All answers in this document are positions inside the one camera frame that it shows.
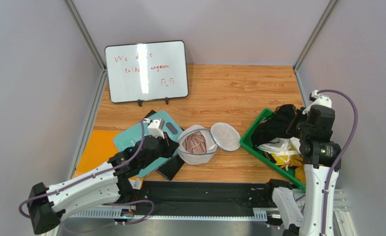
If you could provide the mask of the black bra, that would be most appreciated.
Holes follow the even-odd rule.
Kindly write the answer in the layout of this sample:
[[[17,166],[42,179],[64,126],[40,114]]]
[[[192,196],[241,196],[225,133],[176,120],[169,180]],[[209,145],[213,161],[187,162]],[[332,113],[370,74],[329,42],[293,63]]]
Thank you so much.
[[[293,104],[286,104],[276,108],[276,110],[256,127],[251,135],[251,143],[254,150],[260,145],[273,143],[273,139],[298,138],[296,127],[288,132],[288,128],[294,119],[306,107],[296,108]]]

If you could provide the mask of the pink bra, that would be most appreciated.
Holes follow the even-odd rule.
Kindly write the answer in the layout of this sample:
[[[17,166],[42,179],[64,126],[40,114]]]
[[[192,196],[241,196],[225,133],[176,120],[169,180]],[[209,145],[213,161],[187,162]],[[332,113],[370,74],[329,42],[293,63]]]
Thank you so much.
[[[191,154],[207,153],[206,140],[200,131],[187,135],[182,142],[182,145],[185,150]]]

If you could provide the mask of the white mesh laundry bag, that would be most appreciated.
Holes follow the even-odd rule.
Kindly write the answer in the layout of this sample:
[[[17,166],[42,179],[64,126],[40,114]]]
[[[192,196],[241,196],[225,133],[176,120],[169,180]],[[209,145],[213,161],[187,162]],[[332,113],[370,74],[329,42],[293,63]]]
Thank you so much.
[[[188,153],[182,145],[182,142],[187,135],[200,131],[206,140],[207,153],[205,154],[191,154]],[[195,124],[184,130],[178,137],[177,142],[179,147],[177,149],[180,158],[189,165],[202,165],[208,163],[219,149],[226,152],[233,152],[240,147],[240,134],[231,125],[218,122],[210,129]]]

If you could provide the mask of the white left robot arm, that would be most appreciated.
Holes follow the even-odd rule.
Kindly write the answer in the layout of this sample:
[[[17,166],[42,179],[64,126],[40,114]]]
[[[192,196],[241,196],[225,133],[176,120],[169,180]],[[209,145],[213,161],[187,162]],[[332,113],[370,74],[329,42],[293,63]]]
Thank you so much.
[[[44,234],[91,207],[128,203],[133,195],[129,179],[159,157],[172,157],[178,147],[179,143],[168,136],[148,135],[76,178],[50,186],[43,182],[35,184],[23,203],[34,234]]]

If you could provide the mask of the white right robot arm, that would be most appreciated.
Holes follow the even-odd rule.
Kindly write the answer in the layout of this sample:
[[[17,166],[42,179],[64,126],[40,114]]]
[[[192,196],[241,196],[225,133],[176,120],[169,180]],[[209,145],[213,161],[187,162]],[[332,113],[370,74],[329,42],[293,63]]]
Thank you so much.
[[[299,138],[306,177],[305,208],[301,212],[292,188],[274,185],[272,200],[279,209],[285,236],[332,236],[335,183],[339,165],[335,164],[340,145],[332,142],[335,111],[322,105],[299,110],[289,130]]]

